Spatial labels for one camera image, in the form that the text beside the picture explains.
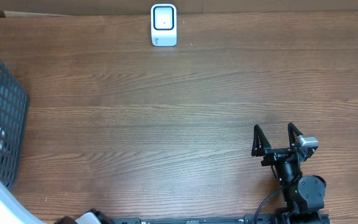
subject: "mesh basket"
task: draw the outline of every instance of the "mesh basket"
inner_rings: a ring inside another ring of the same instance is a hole
[[[28,102],[25,90],[0,61],[0,180],[9,189],[19,167]]]

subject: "wood grain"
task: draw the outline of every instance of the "wood grain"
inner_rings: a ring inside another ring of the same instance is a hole
[[[260,124],[319,139],[302,164],[327,183],[333,223],[358,223],[358,12],[0,19],[0,57],[30,96],[14,195],[53,222],[254,213],[277,188],[250,156]],[[276,198],[263,212],[282,206]]]
[[[13,11],[4,11],[5,17],[50,17],[50,16],[66,16],[58,14],[44,14],[44,13],[34,13],[34,12],[13,12]]]

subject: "black cable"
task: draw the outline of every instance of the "black cable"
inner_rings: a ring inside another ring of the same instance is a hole
[[[276,172],[274,171],[273,165],[272,165],[270,168],[272,168],[272,172],[273,172],[274,179],[277,179],[277,175],[276,175]]]
[[[276,190],[275,192],[271,193],[269,196],[267,196],[267,198],[265,198],[265,200],[259,205],[258,209],[255,212],[255,217],[254,217],[254,224],[258,224],[258,214],[260,212],[260,210],[262,209],[262,207],[265,205],[265,203],[271,199],[272,197],[276,196],[276,194],[280,193],[283,189],[287,188],[288,186],[291,186],[291,184],[296,180],[296,178],[300,175],[300,166],[301,166],[301,161],[299,159],[299,153],[297,151],[296,152],[296,157],[298,159],[298,175],[294,176],[294,178],[289,181],[289,183],[287,183],[284,186],[281,186],[278,190]]]
[[[276,196],[276,194],[280,193],[280,191],[282,191],[282,190],[283,190],[283,187],[280,187],[278,190],[276,190],[275,192],[273,192],[272,194],[267,196],[267,198],[265,198],[265,200],[259,205],[258,209],[255,212],[254,224],[258,224],[258,214],[259,214],[260,210],[262,209],[262,207],[265,205],[265,203],[272,197]]]

